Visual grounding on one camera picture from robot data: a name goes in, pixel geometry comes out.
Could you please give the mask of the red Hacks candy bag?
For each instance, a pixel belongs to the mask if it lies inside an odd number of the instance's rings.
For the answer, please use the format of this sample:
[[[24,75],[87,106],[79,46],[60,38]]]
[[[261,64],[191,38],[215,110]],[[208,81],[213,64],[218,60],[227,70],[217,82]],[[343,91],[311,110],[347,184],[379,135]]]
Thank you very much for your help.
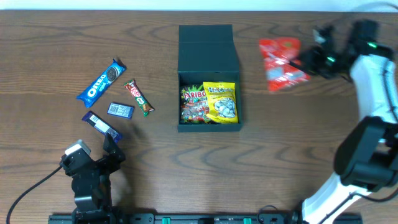
[[[310,80],[310,75],[289,65],[300,52],[301,42],[293,37],[259,39],[268,90],[276,92]]]

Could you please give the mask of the blue Oreo cookie pack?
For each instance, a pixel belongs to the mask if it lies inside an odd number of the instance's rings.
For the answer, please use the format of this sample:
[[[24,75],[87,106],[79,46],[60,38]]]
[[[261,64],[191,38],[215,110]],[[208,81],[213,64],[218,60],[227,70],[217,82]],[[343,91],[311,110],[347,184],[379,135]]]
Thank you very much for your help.
[[[126,69],[127,67],[122,61],[113,59],[112,64],[80,93],[76,99],[81,100],[86,108],[91,108]]]

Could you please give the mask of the black Haribo gummy bag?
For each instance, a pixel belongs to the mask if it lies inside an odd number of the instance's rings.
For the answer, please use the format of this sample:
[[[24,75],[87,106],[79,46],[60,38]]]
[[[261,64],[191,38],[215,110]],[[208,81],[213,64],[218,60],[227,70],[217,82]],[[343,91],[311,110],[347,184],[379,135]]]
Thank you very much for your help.
[[[180,122],[185,124],[214,124],[207,114],[208,100],[202,84],[185,85],[180,89]]]

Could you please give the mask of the yellow Hacks candy bag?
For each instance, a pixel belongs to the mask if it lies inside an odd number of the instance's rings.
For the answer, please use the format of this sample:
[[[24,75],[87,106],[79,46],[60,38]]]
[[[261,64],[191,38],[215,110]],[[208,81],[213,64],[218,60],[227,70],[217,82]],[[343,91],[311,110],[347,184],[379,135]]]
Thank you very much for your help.
[[[203,82],[207,97],[206,117],[216,123],[238,123],[234,82]]]

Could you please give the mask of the dark green box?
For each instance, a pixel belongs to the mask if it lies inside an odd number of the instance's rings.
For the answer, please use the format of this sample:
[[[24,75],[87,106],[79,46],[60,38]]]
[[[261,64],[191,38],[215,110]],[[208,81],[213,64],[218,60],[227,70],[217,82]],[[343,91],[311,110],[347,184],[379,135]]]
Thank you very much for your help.
[[[179,118],[177,130],[186,132],[234,132],[243,126],[239,59],[231,25],[180,25],[178,41],[178,89],[203,82],[233,82],[236,90],[236,124],[189,124]]]

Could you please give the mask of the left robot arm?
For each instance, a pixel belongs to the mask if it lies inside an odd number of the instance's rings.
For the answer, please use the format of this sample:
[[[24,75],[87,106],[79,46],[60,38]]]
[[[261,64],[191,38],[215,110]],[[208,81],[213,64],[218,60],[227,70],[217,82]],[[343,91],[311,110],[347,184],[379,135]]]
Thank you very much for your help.
[[[107,134],[103,149],[106,154],[97,161],[90,157],[89,147],[80,139],[66,149],[60,166],[72,178],[76,209],[72,223],[128,223],[124,212],[113,206],[109,176],[120,169],[125,154]]]

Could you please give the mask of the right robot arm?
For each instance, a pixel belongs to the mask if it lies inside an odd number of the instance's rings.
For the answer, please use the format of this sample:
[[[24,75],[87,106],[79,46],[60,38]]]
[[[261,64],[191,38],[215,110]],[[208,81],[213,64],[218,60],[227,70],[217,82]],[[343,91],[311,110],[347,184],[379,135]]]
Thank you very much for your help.
[[[333,173],[293,211],[291,223],[336,223],[357,200],[383,203],[397,197],[371,195],[397,184],[397,88],[391,48],[355,41],[349,55],[360,121],[340,144]]]

